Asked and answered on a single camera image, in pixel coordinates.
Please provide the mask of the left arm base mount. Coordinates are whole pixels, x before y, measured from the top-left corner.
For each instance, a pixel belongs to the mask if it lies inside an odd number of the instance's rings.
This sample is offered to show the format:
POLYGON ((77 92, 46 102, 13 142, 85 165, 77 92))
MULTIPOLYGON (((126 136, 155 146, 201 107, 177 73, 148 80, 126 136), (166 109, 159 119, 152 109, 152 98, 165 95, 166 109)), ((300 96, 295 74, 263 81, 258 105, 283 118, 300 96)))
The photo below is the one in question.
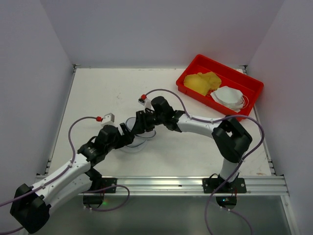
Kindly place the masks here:
MULTIPOLYGON (((89 191, 106 188, 117 184, 117 178, 105 177, 99 178, 92 183, 89 191)), ((99 208, 105 202, 105 190, 97 192, 95 195, 86 195, 83 196, 83 204, 88 207, 99 208)))

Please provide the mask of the beige bra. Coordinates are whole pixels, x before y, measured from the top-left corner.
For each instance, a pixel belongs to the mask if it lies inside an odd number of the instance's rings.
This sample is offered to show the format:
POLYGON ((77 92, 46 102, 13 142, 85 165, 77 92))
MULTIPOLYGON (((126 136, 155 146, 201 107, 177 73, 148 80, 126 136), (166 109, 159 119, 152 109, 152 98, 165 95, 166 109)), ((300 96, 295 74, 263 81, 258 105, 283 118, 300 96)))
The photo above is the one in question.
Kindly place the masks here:
POLYGON ((184 86, 206 96, 211 91, 216 91, 222 84, 222 80, 214 73, 197 73, 187 75, 183 82, 184 86))

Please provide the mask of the pale green bra pad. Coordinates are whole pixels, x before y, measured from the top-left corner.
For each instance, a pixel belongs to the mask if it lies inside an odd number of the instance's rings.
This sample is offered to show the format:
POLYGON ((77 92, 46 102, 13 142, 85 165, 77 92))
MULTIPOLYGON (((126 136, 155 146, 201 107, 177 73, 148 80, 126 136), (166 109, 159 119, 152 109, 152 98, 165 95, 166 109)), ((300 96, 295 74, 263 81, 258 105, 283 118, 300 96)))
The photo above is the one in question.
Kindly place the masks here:
POLYGON ((235 112, 240 112, 249 105, 249 99, 240 90, 223 86, 213 91, 213 100, 235 112))

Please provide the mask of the white mesh laundry bag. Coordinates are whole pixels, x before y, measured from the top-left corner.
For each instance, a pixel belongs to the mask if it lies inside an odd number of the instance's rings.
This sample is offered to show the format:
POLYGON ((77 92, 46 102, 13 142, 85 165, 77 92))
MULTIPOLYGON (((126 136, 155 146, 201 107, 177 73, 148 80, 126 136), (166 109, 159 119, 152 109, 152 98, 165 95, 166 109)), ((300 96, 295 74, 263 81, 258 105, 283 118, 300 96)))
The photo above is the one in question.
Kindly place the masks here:
MULTIPOLYGON (((135 124, 135 117, 128 118, 125 121, 125 124, 128 130, 131 131, 135 124)), ((155 130, 150 131, 150 132, 145 132, 143 134, 135 134, 134 141, 131 144, 120 148, 120 150, 126 153, 137 153, 141 151, 142 149, 144 149, 148 141, 153 139, 155 136, 156 136, 155 130)))

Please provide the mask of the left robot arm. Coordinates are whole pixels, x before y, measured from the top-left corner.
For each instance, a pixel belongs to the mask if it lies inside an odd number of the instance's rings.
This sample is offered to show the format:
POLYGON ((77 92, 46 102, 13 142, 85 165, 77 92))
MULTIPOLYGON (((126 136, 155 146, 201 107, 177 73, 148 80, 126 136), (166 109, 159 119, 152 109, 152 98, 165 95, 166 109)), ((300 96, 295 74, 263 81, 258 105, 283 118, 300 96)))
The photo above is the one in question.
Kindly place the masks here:
POLYGON ((119 128, 104 125, 71 159, 58 170, 34 183, 23 184, 15 192, 10 214, 29 233, 38 232, 52 213, 62 204, 80 193, 110 193, 119 185, 103 182, 102 175, 94 168, 107 154, 134 141, 134 134, 125 124, 119 128))

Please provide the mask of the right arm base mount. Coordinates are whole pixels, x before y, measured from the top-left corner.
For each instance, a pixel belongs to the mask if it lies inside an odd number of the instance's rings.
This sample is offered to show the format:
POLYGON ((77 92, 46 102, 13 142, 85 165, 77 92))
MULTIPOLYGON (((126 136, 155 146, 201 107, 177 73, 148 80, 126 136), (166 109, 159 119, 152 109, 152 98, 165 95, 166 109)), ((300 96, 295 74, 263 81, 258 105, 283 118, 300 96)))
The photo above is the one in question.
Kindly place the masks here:
POLYGON ((217 204, 222 208, 234 209, 237 205, 237 195, 247 193, 245 180, 236 176, 232 182, 226 182, 220 186, 223 181, 224 179, 216 173, 208 178, 202 178, 203 192, 211 194, 216 188, 219 188, 216 193, 228 194, 228 196, 216 196, 217 204))

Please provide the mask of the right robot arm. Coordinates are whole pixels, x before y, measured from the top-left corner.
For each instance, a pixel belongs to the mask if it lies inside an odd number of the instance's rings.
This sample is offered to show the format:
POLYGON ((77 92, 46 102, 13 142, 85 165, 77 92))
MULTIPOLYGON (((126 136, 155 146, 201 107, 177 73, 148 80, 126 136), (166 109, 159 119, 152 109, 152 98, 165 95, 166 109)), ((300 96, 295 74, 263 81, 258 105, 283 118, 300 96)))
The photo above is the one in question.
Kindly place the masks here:
POLYGON ((149 100, 142 95, 138 101, 145 109, 136 112, 130 125, 132 134, 143 135, 154 131, 157 125, 164 125, 170 131, 210 137, 224 158, 219 177, 228 183, 235 181, 239 163, 252 142, 251 135, 235 117, 222 121, 192 117, 186 111, 174 110, 162 96, 149 100))

